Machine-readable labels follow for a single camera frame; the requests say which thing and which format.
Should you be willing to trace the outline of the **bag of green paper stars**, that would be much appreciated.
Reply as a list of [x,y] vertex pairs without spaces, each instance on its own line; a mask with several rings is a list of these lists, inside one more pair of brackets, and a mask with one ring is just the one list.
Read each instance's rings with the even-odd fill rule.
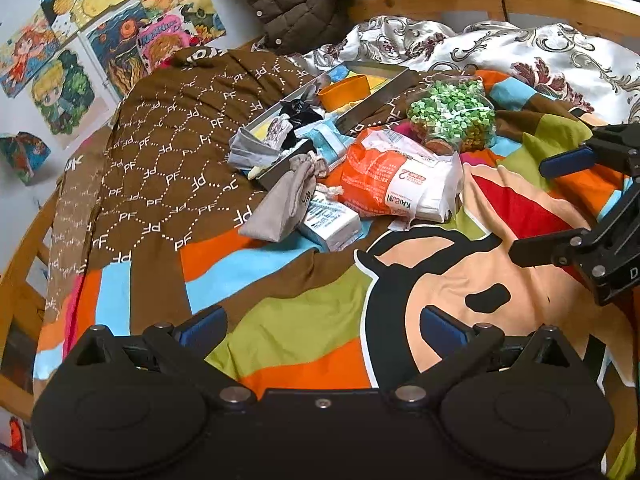
[[439,155],[476,152],[496,140],[496,112],[477,76],[434,78],[408,95],[406,116],[420,143]]

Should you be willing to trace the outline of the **blond boy diamond painting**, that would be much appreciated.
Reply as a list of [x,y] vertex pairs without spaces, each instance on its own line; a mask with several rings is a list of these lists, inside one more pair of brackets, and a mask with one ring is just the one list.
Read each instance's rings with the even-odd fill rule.
[[111,117],[110,101],[96,88],[77,52],[70,48],[43,66],[32,81],[30,95],[61,148],[68,148]]

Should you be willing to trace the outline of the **orange elastic band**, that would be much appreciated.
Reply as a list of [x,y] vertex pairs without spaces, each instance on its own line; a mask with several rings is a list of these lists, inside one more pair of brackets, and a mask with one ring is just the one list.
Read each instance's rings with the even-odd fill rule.
[[318,99],[327,112],[334,112],[348,103],[367,98],[370,93],[367,76],[359,74],[324,87],[318,92]]

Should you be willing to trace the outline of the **red haired girl painting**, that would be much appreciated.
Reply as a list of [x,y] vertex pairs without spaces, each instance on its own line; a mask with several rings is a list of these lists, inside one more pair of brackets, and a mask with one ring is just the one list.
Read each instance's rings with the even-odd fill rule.
[[43,10],[1,45],[1,88],[15,98],[60,47]]

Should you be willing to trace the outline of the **grey face mask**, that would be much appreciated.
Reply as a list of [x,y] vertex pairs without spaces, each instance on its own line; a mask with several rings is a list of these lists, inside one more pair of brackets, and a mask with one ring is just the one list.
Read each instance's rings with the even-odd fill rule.
[[280,151],[255,138],[240,127],[229,141],[228,163],[235,169],[248,171],[254,167],[269,167],[279,157]]

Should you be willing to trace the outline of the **colourful cartoon monkey bedsheet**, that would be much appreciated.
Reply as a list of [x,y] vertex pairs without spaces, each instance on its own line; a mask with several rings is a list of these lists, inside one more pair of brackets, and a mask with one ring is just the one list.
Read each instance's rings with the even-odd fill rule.
[[[521,268],[514,240],[594,228],[629,184],[600,164],[555,179],[542,160],[592,138],[588,112],[494,70],[493,148],[457,153],[463,188],[444,223],[360,216],[322,252],[299,232],[228,232],[186,246],[191,313],[135,333],[65,332],[32,413],[52,479],[627,479],[639,472],[639,285],[600,306],[574,264]],[[216,406],[163,373],[144,343],[221,306],[205,361],[256,394]],[[484,370],[426,408],[390,393],[442,358],[420,314],[438,307],[504,343]]]

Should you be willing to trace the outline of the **pink girl diamond painting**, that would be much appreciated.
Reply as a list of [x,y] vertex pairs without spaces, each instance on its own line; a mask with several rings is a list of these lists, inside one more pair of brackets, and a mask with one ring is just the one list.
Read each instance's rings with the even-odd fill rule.
[[195,28],[180,13],[164,14],[137,34],[137,50],[148,73],[156,70],[175,52],[199,43]]

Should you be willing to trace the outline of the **curled colourful poster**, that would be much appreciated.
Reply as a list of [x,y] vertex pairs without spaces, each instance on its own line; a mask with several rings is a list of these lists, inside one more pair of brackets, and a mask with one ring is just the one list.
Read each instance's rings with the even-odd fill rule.
[[32,182],[50,154],[47,144],[29,132],[21,131],[1,137],[1,155],[24,185]]

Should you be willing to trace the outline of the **grey drawstring pouch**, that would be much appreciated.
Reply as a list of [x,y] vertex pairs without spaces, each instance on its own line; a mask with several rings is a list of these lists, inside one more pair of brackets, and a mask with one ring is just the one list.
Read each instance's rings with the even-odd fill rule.
[[329,165],[314,152],[294,155],[288,164],[290,169],[239,228],[240,235],[280,243],[304,220],[317,182],[329,174]]

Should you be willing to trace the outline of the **brown PF patterned blanket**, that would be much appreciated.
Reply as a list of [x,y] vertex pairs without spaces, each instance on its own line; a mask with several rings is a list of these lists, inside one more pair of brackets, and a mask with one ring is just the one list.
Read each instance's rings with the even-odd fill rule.
[[182,255],[258,195],[229,167],[237,128],[309,80],[270,52],[186,49],[141,79],[56,190],[44,322],[135,333],[191,313]]

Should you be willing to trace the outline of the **orange white tissue pack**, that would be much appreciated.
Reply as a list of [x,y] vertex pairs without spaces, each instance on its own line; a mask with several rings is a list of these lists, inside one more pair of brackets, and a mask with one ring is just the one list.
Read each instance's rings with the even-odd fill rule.
[[437,155],[394,130],[367,128],[322,183],[363,217],[444,223],[459,208],[463,169],[457,153]]

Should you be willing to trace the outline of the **dark navy cloth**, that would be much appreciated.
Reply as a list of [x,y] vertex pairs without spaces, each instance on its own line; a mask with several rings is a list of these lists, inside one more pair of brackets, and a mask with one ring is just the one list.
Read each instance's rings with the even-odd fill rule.
[[284,142],[281,146],[282,150],[287,150],[294,146],[296,143],[294,131],[296,129],[310,125],[313,122],[318,122],[322,119],[322,116],[316,112],[308,102],[302,99],[282,101],[279,117],[284,117],[292,126],[292,130],[285,136]]

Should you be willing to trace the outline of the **white floral satin quilt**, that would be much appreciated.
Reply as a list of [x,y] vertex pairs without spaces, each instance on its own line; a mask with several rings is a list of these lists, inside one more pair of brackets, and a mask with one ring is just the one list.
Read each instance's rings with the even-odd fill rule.
[[638,53],[563,23],[519,28],[486,21],[455,32],[439,22],[381,15],[354,26],[336,44],[293,58],[314,74],[346,61],[421,72],[498,70],[608,124],[639,120]]

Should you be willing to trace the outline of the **metal tray with cartoon print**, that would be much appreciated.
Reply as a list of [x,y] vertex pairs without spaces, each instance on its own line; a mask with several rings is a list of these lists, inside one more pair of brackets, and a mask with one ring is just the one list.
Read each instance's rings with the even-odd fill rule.
[[416,73],[402,66],[343,62],[236,130],[228,164],[263,188],[272,188],[299,153],[327,148],[335,166],[346,153],[346,136],[414,84]]

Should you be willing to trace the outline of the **blue white tissue packet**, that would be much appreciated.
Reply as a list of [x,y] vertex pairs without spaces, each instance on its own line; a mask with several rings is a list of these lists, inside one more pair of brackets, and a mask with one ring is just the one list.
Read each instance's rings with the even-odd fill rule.
[[356,211],[315,192],[297,231],[322,252],[340,252],[362,235],[362,223]]

